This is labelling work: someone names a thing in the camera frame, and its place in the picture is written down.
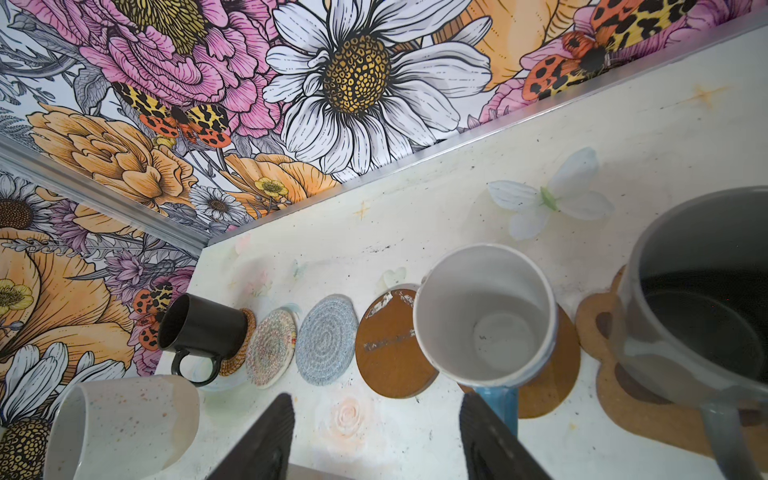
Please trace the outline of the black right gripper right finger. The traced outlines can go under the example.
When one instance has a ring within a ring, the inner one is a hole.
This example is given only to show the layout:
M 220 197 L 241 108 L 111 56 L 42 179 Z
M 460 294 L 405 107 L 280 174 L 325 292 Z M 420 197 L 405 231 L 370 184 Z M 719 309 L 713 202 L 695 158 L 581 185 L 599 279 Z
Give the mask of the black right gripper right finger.
M 464 394 L 459 427 L 469 480 L 551 479 L 478 394 Z

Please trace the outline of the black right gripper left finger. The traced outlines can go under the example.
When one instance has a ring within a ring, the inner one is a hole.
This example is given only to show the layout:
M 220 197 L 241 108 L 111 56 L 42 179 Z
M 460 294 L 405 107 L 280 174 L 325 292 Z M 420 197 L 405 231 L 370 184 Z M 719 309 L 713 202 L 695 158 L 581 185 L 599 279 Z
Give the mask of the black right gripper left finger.
M 292 398 L 279 394 L 208 475 L 210 480 L 283 480 L 295 426 Z

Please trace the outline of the plain brown wooden coaster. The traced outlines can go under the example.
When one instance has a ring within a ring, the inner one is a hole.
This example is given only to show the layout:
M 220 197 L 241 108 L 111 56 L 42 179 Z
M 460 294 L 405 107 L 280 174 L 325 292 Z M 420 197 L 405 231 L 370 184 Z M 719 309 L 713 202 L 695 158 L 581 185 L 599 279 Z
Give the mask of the plain brown wooden coaster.
M 534 419 L 553 412 L 572 391 L 581 364 L 576 327 L 559 306 L 554 351 L 545 367 L 518 392 L 518 418 Z

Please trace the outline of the round woven rattan coaster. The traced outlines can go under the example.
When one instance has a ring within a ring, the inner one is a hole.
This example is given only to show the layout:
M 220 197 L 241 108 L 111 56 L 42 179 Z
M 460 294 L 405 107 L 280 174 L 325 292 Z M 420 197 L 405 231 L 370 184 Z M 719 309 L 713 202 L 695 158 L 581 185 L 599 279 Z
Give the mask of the round woven rattan coaster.
M 255 314 L 247 308 L 243 308 L 242 312 L 247 320 L 246 335 L 235 356 L 222 362 L 220 370 L 220 375 L 222 377 L 234 375 L 243 366 L 247 356 L 248 345 L 256 330 L 257 320 Z

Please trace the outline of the grey-blue braided rope coaster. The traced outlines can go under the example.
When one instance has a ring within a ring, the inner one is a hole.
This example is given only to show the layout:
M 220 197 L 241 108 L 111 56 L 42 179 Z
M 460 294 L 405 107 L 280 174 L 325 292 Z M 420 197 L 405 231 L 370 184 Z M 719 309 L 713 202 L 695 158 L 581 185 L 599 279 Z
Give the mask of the grey-blue braided rope coaster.
M 359 326 L 352 301 L 343 295 L 320 300 L 300 326 L 295 350 L 298 372 L 309 384 L 326 386 L 349 367 Z

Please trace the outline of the white mug blue handle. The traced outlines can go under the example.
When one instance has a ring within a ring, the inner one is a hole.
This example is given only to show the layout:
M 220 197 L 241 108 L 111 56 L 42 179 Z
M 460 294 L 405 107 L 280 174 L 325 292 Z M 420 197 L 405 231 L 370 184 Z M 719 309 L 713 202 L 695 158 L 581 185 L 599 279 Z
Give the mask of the white mug blue handle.
M 425 275 L 413 325 L 430 364 L 471 388 L 516 434 L 518 391 L 550 360 L 558 315 L 550 283 L 530 258 L 475 244 L 446 254 Z

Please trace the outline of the scratched dark brown wooden coaster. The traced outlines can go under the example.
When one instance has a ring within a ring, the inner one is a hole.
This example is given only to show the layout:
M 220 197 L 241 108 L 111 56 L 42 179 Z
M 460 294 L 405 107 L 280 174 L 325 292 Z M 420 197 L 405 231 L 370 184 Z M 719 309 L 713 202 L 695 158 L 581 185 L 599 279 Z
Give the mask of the scratched dark brown wooden coaster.
M 358 370 L 368 387 L 386 398 L 414 397 L 438 376 L 416 338 L 415 297 L 414 289 L 404 287 L 381 294 L 367 308 L 358 326 Z

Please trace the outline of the black mug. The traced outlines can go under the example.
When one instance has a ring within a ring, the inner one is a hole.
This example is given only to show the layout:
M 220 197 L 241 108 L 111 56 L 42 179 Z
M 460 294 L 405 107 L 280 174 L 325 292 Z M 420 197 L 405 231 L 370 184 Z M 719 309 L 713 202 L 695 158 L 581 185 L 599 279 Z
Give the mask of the black mug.
M 236 356 L 245 342 L 248 326 L 243 310 L 185 293 L 166 310 L 157 340 L 161 350 L 173 354 L 171 374 L 200 388 L 212 383 L 223 363 Z M 189 355 L 211 362 L 211 372 L 205 380 L 192 380 L 182 374 L 182 361 Z

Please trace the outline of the cork paw print coaster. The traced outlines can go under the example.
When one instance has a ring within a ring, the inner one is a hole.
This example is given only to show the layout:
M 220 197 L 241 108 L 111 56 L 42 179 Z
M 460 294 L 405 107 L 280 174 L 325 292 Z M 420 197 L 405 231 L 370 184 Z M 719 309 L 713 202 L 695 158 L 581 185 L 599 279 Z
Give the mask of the cork paw print coaster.
M 710 457 L 701 415 L 640 385 L 610 352 L 612 308 L 622 275 L 617 272 L 608 291 L 586 297 L 574 320 L 582 349 L 600 362 L 596 377 L 600 405 L 616 425 L 630 433 Z

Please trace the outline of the grey mug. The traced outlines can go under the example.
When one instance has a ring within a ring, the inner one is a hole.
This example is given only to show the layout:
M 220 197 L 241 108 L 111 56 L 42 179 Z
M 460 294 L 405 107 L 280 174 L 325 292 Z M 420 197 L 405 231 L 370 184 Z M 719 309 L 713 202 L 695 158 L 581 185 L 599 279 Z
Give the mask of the grey mug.
M 767 190 L 688 200 L 640 235 L 610 350 L 644 388 L 697 409 L 722 475 L 757 479 L 740 415 L 767 410 Z

